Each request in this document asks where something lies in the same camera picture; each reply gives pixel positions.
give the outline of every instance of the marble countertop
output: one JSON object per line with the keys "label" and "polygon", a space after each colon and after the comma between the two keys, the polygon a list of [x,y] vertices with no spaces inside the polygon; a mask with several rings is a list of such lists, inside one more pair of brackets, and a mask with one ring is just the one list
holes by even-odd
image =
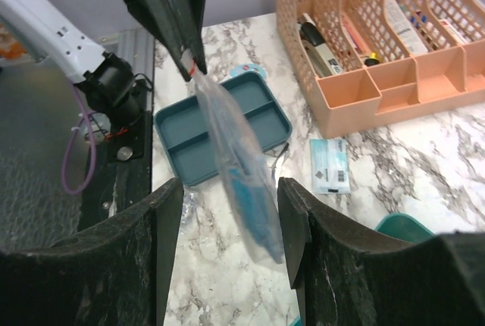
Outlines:
{"label": "marble countertop", "polygon": [[[211,79],[239,64],[261,65],[293,125],[282,176],[311,189],[309,140],[321,138],[276,31],[274,14],[202,31]],[[155,54],[155,109],[194,93],[160,45]],[[352,193],[318,196],[368,227],[404,212],[435,233],[485,230],[485,104],[468,106],[346,137]],[[154,131],[153,189],[174,176]],[[218,177],[189,189],[165,325],[288,325],[298,315],[283,271],[251,262]]]}

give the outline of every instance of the clear plastic bag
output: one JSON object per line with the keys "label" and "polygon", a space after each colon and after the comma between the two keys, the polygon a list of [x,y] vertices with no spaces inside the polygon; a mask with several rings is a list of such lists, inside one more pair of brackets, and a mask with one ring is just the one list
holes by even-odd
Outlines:
{"label": "clear plastic bag", "polygon": [[196,95],[227,198],[249,255],[265,264],[284,261],[277,194],[264,154],[234,98],[212,82],[185,52],[182,62],[196,83]]}
{"label": "clear plastic bag", "polygon": [[192,190],[190,187],[183,187],[182,217],[180,218],[179,229],[180,234],[184,234],[186,228],[192,222],[198,200],[199,194],[195,190]]}

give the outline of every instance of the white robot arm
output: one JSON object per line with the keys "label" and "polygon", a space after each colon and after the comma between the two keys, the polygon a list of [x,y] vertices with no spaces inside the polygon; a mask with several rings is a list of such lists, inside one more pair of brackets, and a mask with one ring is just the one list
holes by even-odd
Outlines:
{"label": "white robot arm", "polygon": [[28,41],[52,57],[73,83],[105,60],[104,49],[80,32],[48,0],[0,0],[0,15]]}

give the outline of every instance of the plastic organizer basket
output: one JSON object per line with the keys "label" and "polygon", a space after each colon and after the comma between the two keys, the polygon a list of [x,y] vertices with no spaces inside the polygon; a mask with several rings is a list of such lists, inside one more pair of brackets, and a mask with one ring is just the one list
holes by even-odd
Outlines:
{"label": "plastic organizer basket", "polygon": [[[278,31],[323,137],[485,100],[485,11],[477,0],[396,1],[427,54],[413,55],[406,48],[386,19],[384,0],[277,0]],[[313,18],[344,74],[315,74],[296,26],[303,13]],[[362,64],[344,34],[344,19],[381,64]],[[443,19],[466,43],[458,43]]]}

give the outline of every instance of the small card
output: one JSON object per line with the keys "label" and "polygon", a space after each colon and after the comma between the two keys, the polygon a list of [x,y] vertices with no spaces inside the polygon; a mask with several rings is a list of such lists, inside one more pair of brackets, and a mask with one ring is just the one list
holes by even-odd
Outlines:
{"label": "small card", "polygon": [[344,139],[310,139],[314,193],[350,193],[349,163]]}

